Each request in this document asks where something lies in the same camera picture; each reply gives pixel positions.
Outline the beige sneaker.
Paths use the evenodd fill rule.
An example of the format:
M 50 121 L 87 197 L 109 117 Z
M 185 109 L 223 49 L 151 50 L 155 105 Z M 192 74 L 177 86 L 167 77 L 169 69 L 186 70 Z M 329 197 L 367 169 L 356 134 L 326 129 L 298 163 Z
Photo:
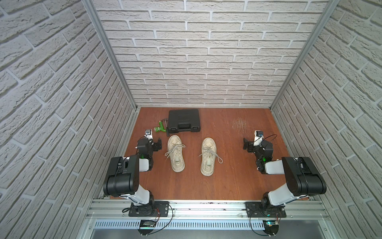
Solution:
M 201 163 L 201 173 L 204 176 L 212 176 L 214 173 L 215 161 L 218 160 L 218 163 L 223 164 L 223 159 L 217 154 L 217 146 L 215 141 L 207 137 L 202 142 L 202 157 Z
M 182 143 L 177 135 L 170 136 L 167 144 L 167 158 L 170 158 L 171 167 L 174 172 L 182 172 L 185 169 L 185 161 L 183 158 L 183 148 L 186 146 Z

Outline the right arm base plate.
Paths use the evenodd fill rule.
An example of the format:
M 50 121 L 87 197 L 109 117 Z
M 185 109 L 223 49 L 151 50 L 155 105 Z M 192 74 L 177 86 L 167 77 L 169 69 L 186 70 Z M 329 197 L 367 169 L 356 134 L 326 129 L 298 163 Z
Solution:
M 260 201 L 247 201 L 245 208 L 248 218 L 286 218 L 286 211 L 284 206 L 263 206 Z

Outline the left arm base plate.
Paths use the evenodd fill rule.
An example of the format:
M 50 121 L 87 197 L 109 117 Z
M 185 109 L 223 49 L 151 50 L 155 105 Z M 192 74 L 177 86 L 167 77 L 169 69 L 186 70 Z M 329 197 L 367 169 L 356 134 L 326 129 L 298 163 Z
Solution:
M 155 201 L 153 204 L 135 206 L 131 204 L 129 217 L 167 217 L 169 212 L 168 201 Z

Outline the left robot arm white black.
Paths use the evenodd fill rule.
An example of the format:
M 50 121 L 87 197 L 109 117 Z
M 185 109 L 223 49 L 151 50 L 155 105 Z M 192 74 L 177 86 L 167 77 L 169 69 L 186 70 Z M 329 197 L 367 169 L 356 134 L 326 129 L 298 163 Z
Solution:
M 139 184 L 140 172 L 152 170 L 153 152 L 162 149 L 162 140 L 141 138 L 137 142 L 137 152 L 129 157 L 113 157 L 103 182 L 106 196 L 120 197 L 131 202 L 131 206 L 122 210 L 130 217 L 159 217 L 160 210 L 155 205 L 151 191 Z

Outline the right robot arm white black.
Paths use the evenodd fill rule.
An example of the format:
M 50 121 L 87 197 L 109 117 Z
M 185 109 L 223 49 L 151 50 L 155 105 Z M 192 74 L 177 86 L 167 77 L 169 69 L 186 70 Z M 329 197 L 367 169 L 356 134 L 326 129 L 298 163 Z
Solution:
M 251 214 L 265 217 L 286 217 L 285 205 L 298 199 L 325 194 L 327 184 L 309 157 L 282 157 L 273 160 L 273 145 L 262 138 L 243 139 L 243 149 L 256 156 L 260 173 L 284 175 L 286 182 L 279 188 L 266 192 L 260 202 L 246 203 Z

